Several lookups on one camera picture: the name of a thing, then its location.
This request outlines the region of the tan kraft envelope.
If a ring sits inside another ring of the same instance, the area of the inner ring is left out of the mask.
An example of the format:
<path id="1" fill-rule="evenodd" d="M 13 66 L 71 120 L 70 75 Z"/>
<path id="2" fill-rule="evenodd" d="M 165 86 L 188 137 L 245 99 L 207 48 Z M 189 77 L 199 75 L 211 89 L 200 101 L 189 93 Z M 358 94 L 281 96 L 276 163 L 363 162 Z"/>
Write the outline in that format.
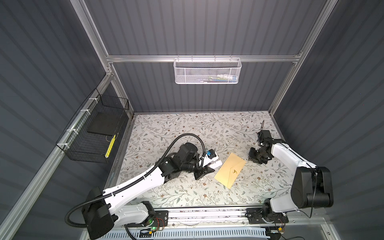
<path id="1" fill-rule="evenodd" d="M 238 157 L 234 153 L 231 153 L 221 168 L 218 170 L 217 174 L 214 176 L 214 179 L 225 186 L 227 189 L 230 189 L 235 183 L 245 164 L 245 160 Z"/>

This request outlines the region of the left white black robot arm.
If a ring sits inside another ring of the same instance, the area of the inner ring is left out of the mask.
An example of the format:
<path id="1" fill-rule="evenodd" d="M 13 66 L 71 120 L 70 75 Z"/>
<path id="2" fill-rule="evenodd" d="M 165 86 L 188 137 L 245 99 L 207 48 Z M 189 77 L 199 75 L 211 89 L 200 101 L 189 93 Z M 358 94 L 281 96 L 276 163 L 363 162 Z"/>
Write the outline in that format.
<path id="1" fill-rule="evenodd" d="M 142 201 L 127 210 L 123 207 L 143 193 L 179 177 L 182 172 L 193 173 L 195 180 L 199 180 L 221 164 L 213 149 L 199 155 L 195 145 L 185 143 L 176 153 L 166 155 L 151 169 L 129 181 L 105 190 L 92 189 L 86 198 L 88 203 L 81 208 L 89 238 L 99 239 L 118 225 L 151 225 L 156 211 L 150 202 Z"/>

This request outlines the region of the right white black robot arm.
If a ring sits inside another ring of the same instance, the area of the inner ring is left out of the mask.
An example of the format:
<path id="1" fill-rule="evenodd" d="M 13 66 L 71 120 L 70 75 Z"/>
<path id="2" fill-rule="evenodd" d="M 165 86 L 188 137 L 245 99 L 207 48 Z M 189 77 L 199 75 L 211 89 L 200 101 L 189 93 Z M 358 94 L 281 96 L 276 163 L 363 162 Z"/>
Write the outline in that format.
<path id="1" fill-rule="evenodd" d="M 273 138 L 268 130 L 259 131 L 257 136 L 259 148 L 250 149 L 249 160 L 262 165 L 277 158 L 294 173 L 289 194 L 264 201 L 259 216 L 265 223 L 287 223 L 288 212 L 333 206 L 332 174 L 328 168 L 309 162 L 284 140 Z"/>

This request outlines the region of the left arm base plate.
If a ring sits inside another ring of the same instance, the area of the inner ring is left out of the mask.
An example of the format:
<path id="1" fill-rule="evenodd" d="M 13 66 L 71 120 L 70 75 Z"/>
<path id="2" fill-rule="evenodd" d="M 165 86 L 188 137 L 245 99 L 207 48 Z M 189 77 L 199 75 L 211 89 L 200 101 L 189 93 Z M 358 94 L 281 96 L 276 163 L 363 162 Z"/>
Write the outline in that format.
<path id="1" fill-rule="evenodd" d="M 149 213 L 149 216 L 138 224 L 128 224 L 128 227 L 166 227 L 168 225 L 169 211 L 154 211 Z"/>

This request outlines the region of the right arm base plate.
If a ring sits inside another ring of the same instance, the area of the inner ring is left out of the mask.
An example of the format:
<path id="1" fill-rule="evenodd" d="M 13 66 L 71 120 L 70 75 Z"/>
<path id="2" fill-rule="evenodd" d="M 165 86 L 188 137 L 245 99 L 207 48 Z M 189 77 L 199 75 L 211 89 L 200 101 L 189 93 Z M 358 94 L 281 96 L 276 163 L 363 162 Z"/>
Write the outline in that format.
<path id="1" fill-rule="evenodd" d="M 262 208 L 246 208 L 245 217 L 250 224 L 287 224 L 288 216 Z"/>

